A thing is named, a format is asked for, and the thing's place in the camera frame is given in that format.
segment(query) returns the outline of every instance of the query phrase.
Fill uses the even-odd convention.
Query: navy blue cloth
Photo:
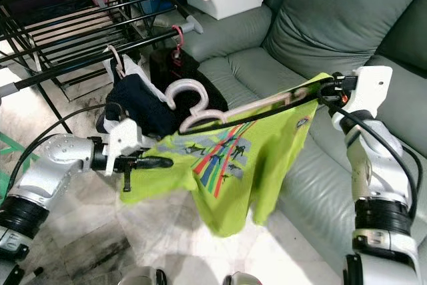
[[[136,74],[118,81],[106,101],[118,103],[126,109],[129,117],[141,127],[143,135],[154,134],[164,137],[173,134],[179,127],[172,110],[154,96]],[[109,104],[105,107],[105,118],[119,120],[114,105]]]

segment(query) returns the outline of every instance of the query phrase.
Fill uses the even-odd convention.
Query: grey sofa
[[[200,71],[236,107],[296,86],[319,72],[362,65],[393,68],[379,118],[427,168],[427,0],[265,0],[185,37]],[[405,156],[414,170],[415,163]],[[326,108],[316,113],[304,149],[285,177],[277,207],[341,274],[354,229],[344,135]],[[427,279],[427,182],[412,235]]]

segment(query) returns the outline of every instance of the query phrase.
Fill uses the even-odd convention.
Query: marble floor
[[[13,70],[0,70],[0,85],[26,77]],[[62,115],[101,103],[111,89],[69,103],[50,81],[43,86]],[[99,113],[79,114],[67,123],[75,135],[97,135],[94,121]],[[55,120],[34,89],[2,99],[0,131],[24,146]],[[2,156],[2,169],[10,172],[18,157]],[[236,271],[251,273],[264,285],[340,284],[281,212],[274,212],[266,226],[256,226],[249,215],[239,234],[218,238],[200,220],[187,192],[125,206],[118,198],[119,179],[99,173],[74,177],[21,263],[27,272],[44,268],[29,284],[117,284],[127,271],[147,265],[164,269],[175,285],[221,284],[225,275]],[[279,242],[274,235],[286,237]]]

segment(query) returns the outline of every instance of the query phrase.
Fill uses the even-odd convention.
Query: white plastic hanger
[[[125,77],[125,71],[124,71],[123,65],[121,64],[119,54],[116,52],[114,46],[112,46],[112,45],[108,45],[106,50],[111,50],[113,52],[114,57],[117,60],[117,66],[116,66],[115,70],[116,70],[117,74],[119,75],[119,78],[123,79]]]
[[[165,95],[167,99],[167,105],[170,109],[174,110],[176,108],[173,98],[178,93],[186,90],[197,91],[200,94],[200,101],[196,106],[190,108],[189,111],[191,116],[187,117],[179,127],[179,131],[181,133],[186,132],[195,123],[204,119],[218,119],[221,121],[221,123],[227,123],[229,118],[241,113],[269,106],[273,103],[278,103],[281,101],[288,105],[295,100],[301,100],[305,98],[305,96],[308,94],[307,88],[299,88],[294,93],[278,93],[253,103],[248,103],[246,105],[223,112],[216,109],[205,109],[209,103],[209,97],[207,96],[205,87],[200,82],[194,79],[180,79],[171,83],[166,89]]]

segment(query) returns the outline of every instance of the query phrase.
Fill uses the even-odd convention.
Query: graphic print
[[[217,198],[227,180],[242,180],[251,148],[251,142],[242,136],[255,122],[226,128],[214,135],[175,136],[173,148],[160,144],[157,149],[195,157],[191,168],[204,188]]]

